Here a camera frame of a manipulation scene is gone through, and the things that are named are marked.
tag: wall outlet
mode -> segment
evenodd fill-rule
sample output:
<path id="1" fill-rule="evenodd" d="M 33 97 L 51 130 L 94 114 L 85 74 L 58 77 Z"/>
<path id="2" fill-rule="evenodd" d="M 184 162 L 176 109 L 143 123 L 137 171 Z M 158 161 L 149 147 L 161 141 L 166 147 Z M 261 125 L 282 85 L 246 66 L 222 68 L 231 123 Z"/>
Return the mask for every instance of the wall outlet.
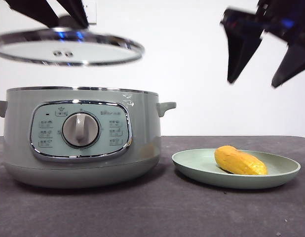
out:
<path id="1" fill-rule="evenodd" d="M 82 0 L 83 8 L 89 24 L 97 24 L 97 3 L 95 0 Z"/>

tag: control knob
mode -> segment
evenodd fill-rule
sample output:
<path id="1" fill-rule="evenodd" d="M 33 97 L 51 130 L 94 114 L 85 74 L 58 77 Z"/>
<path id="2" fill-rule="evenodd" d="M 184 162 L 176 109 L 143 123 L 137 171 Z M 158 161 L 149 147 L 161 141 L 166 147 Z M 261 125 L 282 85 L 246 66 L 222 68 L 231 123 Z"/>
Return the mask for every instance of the control knob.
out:
<path id="1" fill-rule="evenodd" d="M 63 136 L 68 143 L 76 147 L 90 145 L 97 138 L 100 125 L 87 113 L 70 115 L 63 125 Z"/>

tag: corn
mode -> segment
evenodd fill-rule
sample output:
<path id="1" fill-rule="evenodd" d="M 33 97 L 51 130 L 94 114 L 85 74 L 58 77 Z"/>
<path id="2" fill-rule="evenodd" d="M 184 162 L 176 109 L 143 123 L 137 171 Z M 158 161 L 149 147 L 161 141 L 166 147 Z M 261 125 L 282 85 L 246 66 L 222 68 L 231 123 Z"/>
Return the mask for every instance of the corn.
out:
<path id="1" fill-rule="evenodd" d="M 216 163 L 233 174 L 267 174 L 266 165 L 258 158 L 232 146 L 222 146 L 214 152 Z"/>

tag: brand logo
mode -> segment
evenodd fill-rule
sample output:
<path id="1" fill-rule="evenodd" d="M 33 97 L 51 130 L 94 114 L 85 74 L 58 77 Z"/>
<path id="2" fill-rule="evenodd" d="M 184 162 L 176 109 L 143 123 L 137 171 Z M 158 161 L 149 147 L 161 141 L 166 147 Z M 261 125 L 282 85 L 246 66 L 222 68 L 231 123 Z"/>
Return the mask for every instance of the brand logo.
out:
<path id="1" fill-rule="evenodd" d="M 101 111 L 101 115 L 121 115 L 121 112 L 109 112 L 107 110 Z"/>

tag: robotic arm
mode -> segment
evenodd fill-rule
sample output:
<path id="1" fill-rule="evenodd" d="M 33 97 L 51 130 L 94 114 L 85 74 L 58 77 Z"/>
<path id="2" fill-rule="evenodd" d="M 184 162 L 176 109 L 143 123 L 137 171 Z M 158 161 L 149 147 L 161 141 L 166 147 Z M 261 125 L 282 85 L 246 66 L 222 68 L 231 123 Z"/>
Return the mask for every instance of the robotic arm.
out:
<path id="1" fill-rule="evenodd" d="M 228 8 L 221 24 L 228 37 L 230 83 L 236 81 L 259 47 L 263 31 L 288 44 L 272 86 L 278 87 L 305 70 L 305 0 L 260 0 L 255 14 Z"/>
<path id="2" fill-rule="evenodd" d="M 47 27 L 70 26 L 85 29 L 89 24 L 81 0 L 57 0 L 71 15 L 58 18 L 46 0 L 5 0 L 10 8 L 31 17 Z"/>

